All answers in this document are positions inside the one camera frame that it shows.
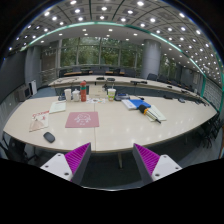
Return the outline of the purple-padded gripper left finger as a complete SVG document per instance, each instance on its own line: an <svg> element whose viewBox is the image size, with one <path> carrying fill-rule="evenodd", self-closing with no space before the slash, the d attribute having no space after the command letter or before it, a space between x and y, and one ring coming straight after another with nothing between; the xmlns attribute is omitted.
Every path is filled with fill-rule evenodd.
<svg viewBox="0 0 224 224"><path fill-rule="evenodd" d="M91 144L84 144L66 154L57 153L41 168L79 185L91 155Z"/></svg>

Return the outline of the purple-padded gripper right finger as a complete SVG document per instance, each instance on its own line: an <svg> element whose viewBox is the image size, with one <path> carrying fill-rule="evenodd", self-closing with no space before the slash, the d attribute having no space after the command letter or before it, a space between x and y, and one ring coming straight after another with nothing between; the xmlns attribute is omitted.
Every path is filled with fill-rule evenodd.
<svg viewBox="0 0 224 224"><path fill-rule="evenodd" d="M138 144L133 145L133 156L144 185L181 170L168 155L158 155Z"/></svg>

